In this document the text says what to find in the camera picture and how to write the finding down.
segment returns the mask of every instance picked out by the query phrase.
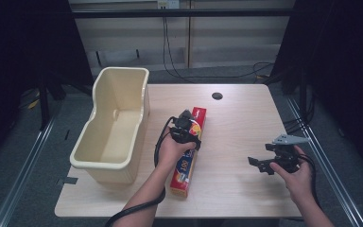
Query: cardboard box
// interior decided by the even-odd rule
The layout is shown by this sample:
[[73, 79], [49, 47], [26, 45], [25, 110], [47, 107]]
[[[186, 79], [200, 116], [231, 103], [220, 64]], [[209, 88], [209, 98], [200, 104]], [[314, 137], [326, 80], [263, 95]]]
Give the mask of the cardboard box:
[[[199, 131], [194, 126], [190, 129], [190, 133], [197, 135], [201, 140], [203, 127], [206, 117], [206, 109], [194, 107], [191, 114], [195, 117], [195, 121], [199, 124]], [[170, 182], [170, 191], [174, 195], [187, 197], [188, 189], [193, 176], [195, 162], [198, 158], [198, 151], [195, 149], [187, 150], [180, 160], [177, 162], [173, 177]]]

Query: gray carpet floor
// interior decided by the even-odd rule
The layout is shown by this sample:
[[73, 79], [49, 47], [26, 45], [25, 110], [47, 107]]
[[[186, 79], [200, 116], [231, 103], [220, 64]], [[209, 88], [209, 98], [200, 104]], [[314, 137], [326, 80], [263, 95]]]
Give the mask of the gray carpet floor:
[[[268, 74], [269, 70], [266, 68], [258, 74]], [[175, 73], [173, 74], [176, 76], [170, 76], [166, 71], [153, 71], [150, 73], [149, 83], [186, 83], [186, 79], [195, 83], [255, 82], [255, 75], [250, 74], [252, 71], [250, 66], [178, 71], [184, 79], [179, 79]], [[32, 167], [31, 174], [26, 179], [21, 197], [15, 202], [13, 213], [9, 214], [7, 226], [103, 226], [107, 220], [107, 218], [58, 218], [54, 214], [61, 192], [61, 180], [66, 177], [70, 168], [70, 152], [92, 109], [92, 100], [89, 96], [70, 86], [64, 86], [64, 88], [67, 92], [65, 100], [49, 101], [52, 114], [58, 114], [41, 153], [36, 157], [35, 166]], [[268, 88], [282, 120], [293, 119], [294, 115], [287, 105], [286, 96], [281, 91], [281, 84], [270, 84]], [[30, 96], [25, 96], [23, 102], [27, 103], [30, 99]], [[20, 109], [16, 123], [0, 147], [0, 207], [33, 148], [40, 126], [41, 111], [38, 105], [33, 109]], [[319, 101], [316, 101], [315, 114], [310, 127], [363, 217], [363, 161], [354, 145], [339, 133], [340, 126]], [[303, 136], [301, 131], [293, 134]], [[312, 155], [309, 146], [303, 146], [303, 148]], [[333, 188], [318, 164], [317, 166], [317, 194], [323, 210], [336, 226], [352, 226]], [[219, 224], [219, 220], [156, 219], [154, 226], [215, 226], [215, 223]], [[304, 225], [301, 221], [291, 219], [235, 218], [224, 220], [221, 226]]]

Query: beige plastic bin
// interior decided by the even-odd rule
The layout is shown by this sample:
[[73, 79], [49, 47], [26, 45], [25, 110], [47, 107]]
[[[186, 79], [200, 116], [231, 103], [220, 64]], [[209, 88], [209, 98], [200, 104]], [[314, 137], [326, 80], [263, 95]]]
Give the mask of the beige plastic bin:
[[93, 87], [94, 107], [70, 155], [100, 183], [133, 183], [147, 130], [149, 99], [144, 68], [108, 67]]

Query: black cable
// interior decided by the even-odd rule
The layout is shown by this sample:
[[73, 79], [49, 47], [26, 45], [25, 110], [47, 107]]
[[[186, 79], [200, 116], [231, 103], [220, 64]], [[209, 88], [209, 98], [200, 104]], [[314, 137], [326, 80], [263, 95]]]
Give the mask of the black cable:
[[[169, 53], [169, 58], [170, 58], [170, 62], [172, 64], [172, 67], [173, 67], [173, 70], [175, 71], [176, 75], [172, 74], [166, 67], [166, 63], [165, 63], [165, 58], [164, 58], [164, 52], [165, 52], [165, 47], [166, 47], [166, 44], [167, 44], [167, 51]], [[252, 74], [255, 74], [271, 65], [273, 65], [274, 63], [272, 62], [257, 62], [254, 66], [253, 66], [253, 71], [248, 73], [248, 74], [243, 74], [243, 75], [240, 75], [240, 76], [228, 76], [228, 77], [183, 77], [179, 72], [178, 70], [176, 69], [175, 65], [174, 65], [174, 62], [173, 62], [173, 58], [172, 58], [172, 54], [170, 52], [170, 42], [169, 42], [169, 36], [168, 36], [168, 28], [167, 28], [167, 20], [166, 20], [166, 17], [164, 17], [164, 48], [163, 48], [163, 62], [164, 62], [164, 69], [166, 70], [166, 72], [174, 77], [174, 78], [177, 78], [177, 79], [183, 79], [184, 81], [187, 81], [187, 82], [190, 82], [190, 83], [195, 83], [194, 81], [191, 81], [191, 80], [188, 80], [188, 79], [208, 79], [208, 78], [211, 78], [211, 79], [236, 79], [236, 78], [243, 78], [243, 77], [246, 77], [246, 76], [250, 76]], [[255, 66], [257, 64], [261, 64], [261, 63], [266, 63], [267, 65], [258, 69], [258, 70], [255, 70]]]
[[169, 58], [170, 58], [170, 61], [171, 61], [171, 63], [172, 63], [172, 66], [173, 66], [173, 70], [176, 72], [176, 74], [177, 74], [177, 75], [172, 74], [172, 73], [171, 73], [171, 72], [167, 69], [167, 67], [166, 67], [166, 63], [165, 63], [165, 60], [164, 60], [164, 69], [166, 70], [166, 72], [167, 72], [170, 76], [172, 76], [172, 77], [174, 77], [174, 78], [182, 79], [182, 80], [184, 80], [184, 81], [186, 81], [186, 82], [189, 82], [189, 83], [194, 83], [193, 81], [190, 81], [190, 80], [185, 79], [184, 77], [182, 77], [182, 75], [180, 75], [180, 74], [179, 74], [179, 72], [178, 72], [178, 71], [176, 70], [176, 68], [175, 68], [175, 65], [174, 65], [174, 63], [173, 63], [172, 54], [171, 54], [171, 52], [170, 52], [169, 36], [168, 36], [168, 34], [167, 34], [167, 20], [166, 20], [166, 18], [165, 18], [165, 17], [163, 18], [163, 20], [164, 20], [164, 49], [163, 49], [163, 60], [164, 60], [164, 50], [165, 50], [166, 43], [167, 43], [167, 50], [168, 50], [168, 53], [169, 53]]
[[312, 196], [314, 197], [315, 202], [317, 203], [317, 206], [322, 209], [320, 206], [320, 201], [318, 200], [317, 195], [317, 188], [316, 188], [316, 181], [317, 181], [317, 170], [315, 168], [315, 163], [312, 158], [306, 154], [299, 154], [299, 159], [306, 161], [309, 165], [311, 165], [311, 191]]
[[291, 134], [291, 133], [301, 130], [303, 127], [307, 126], [311, 122], [312, 118], [314, 117], [314, 111], [315, 111], [315, 95], [313, 94], [311, 97], [310, 105], [307, 110], [306, 117], [301, 116], [297, 119], [288, 120], [288, 121], [283, 122], [285, 125], [285, 128], [286, 128], [287, 134]]
[[227, 77], [212, 77], [212, 76], [208, 76], [208, 77], [184, 77], [185, 79], [190, 79], [190, 78], [194, 78], [194, 79], [205, 79], [205, 78], [215, 78], [215, 79], [222, 79], [222, 78], [226, 78], [226, 79], [236, 79], [236, 78], [243, 78], [243, 77], [246, 77], [246, 76], [250, 76], [252, 74], [255, 74], [256, 72], [259, 72], [265, 68], [269, 67], [269, 65], [266, 65], [254, 72], [250, 72], [250, 73], [247, 73], [247, 74], [243, 74], [243, 75], [240, 75], [240, 76], [227, 76]]
[[258, 76], [259, 75], [257, 75], [256, 74], [256, 70], [255, 70], [255, 66], [257, 65], [257, 64], [267, 64], [267, 67], [268, 66], [270, 66], [270, 65], [273, 65], [274, 63], [272, 63], [272, 62], [257, 62], [257, 63], [255, 63], [253, 66], [252, 66], [252, 71], [253, 72], [255, 72], [255, 78], [254, 78], [254, 81], [252, 82], [253, 84], [255, 84], [256, 83], [256, 81], [257, 81], [257, 79], [258, 79]]
[[[158, 159], [159, 159], [159, 149], [161, 148], [161, 143], [164, 141], [164, 138], [168, 135], [168, 133], [166, 135], [164, 135], [164, 132], [166, 131], [167, 125], [170, 123], [171, 120], [176, 119], [174, 116], [170, 117], [167, 121], [166, 124], [164, 125], [164, 129], [161, 132], [161, 135], [159, 136], [158, 142], [155, 145], [155, 151], [154, 151], [154, 165], [155, 167], [158, 164]], [[164, 190], [162, 190], [161, 194], [159, 195], [159, 197], [153, 201], [148, 201], [139, 205], [135, 205], [132, 206], [128, 209], [122, 210], [120, 212], [118, 212], [117, 214], [113, 215], [111, 218], [108, 219], [108, 221], [105, 224], [105, 227], [111, 227], [113, 225], [113, 223], [115, 221], [117, 221], [118, 219], [127, 216], [129, 214], [135, 213], [137, 211], [141, 211], [144, 209], [147, 209], [150, 206], [153, 205], [157, 205], [159, 203], [161, 203], [164, 200], [164, 197], [166, 195], [166, 190], [164, 188]]]

